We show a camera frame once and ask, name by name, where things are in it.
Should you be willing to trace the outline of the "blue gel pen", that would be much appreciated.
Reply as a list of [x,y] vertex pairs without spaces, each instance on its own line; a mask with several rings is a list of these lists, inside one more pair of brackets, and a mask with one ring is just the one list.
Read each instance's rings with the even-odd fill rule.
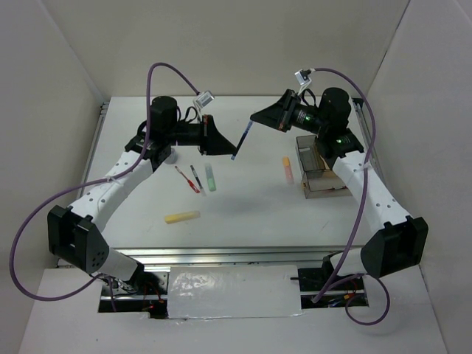
[[243,134],[241,135],[241,138],[240,138],[240,140],[239,140],[239,142],[238,142],[238,144],[237,144],[236,151],[235,151],[235,152],[233,153],[233,155],[231,156],[231,160],[232,160],[232,161],[234,161],[234,160],[236,159],[237,154],[239,153],[239,151],[240,151],[240,149],[241,149],[241,147],[242,147],[242,145],[243,145],[243,143],[244,143],[246,137],[248,136],[249,131],[250,131],[252,125],[253,125],[253,121],[252,121],[252,120],[249,120],[248,125],[246,126],[246,129],[245,129],[245,131],[243,132]]

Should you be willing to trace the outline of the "red gel pen horizontal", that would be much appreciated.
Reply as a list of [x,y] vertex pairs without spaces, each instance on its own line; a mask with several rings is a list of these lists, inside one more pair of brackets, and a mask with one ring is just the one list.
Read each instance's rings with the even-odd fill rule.
[[330,188],[330,189],[322,190],[320,192],[349,192],[349,190],[347,189],[346,186],[344,186],[342,188]]

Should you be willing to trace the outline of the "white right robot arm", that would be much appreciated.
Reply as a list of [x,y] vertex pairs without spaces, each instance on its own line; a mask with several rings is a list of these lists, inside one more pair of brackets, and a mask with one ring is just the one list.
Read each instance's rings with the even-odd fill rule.
[[315,146],[327,166],[358,202],[372,237],[359,249],[328,258],[322,281],[340,288],[347,275],[380,278],[420,263],[428,234],[422,218],[414,218],[393,197],[369,163],[363,145],[348,127],[348,93],[327,88],[318,105],[303,105],[288,89],[273,105],[250,116],[251,121],[278,131],[292,127],[314,133]]

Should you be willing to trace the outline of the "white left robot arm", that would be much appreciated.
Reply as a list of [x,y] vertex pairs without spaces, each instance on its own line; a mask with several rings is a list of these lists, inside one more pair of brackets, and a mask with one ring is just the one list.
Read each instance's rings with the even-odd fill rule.
[[170,156],[175,145],[196,146],[207,156],[232,155],[236,147],[215,126],[211,115],[200,122],[178,119],[178,103],[168,96],[149,105],[148,128],[125,146],[103,183],[67,207],[54,206],[47,215],[49,251],[87,274],[101,273],[119,281],[129,294],[137,294],[155,277],[139,261],[111,248],[102,233],[126,198],[151,177]]

